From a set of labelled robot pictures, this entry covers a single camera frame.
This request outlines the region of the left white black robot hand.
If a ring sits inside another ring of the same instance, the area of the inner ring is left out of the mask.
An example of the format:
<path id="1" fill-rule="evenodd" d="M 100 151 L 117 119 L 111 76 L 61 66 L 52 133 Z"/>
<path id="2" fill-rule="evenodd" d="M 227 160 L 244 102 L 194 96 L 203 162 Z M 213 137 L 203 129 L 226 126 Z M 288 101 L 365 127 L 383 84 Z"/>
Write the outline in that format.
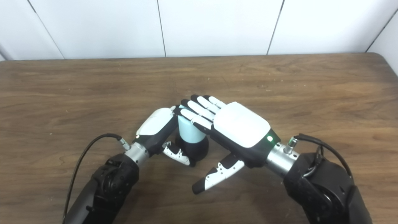
<path id="1" fill-rule="evenodd" d="M 196 162 L 190 158 L 176 143 L 168 141 L 168 137 L 178 127 L 178 119 L 174 113 L 176 106 L 155 110 L 136 131 L 131 149 L 125 154 L 139 167 L 153 155 L 164 154 L 169 158 L 189 167 Z"/>

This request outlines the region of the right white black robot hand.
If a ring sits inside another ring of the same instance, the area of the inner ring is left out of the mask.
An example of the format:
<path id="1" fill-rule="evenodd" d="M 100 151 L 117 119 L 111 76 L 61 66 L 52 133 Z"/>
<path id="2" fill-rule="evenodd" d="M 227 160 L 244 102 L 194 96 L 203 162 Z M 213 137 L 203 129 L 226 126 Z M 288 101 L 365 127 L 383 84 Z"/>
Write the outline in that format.
<path id="1" fill-rule="evenodd" d="M 192 185 L 196 195 L 245 166 L 264 167 L 271 150 L 280 143 L 268 121 L 236 101 L 226 104 L 214 96 L 192 95 L 189 100 L 181 100 L 174 112 L 230 152 Z"/>

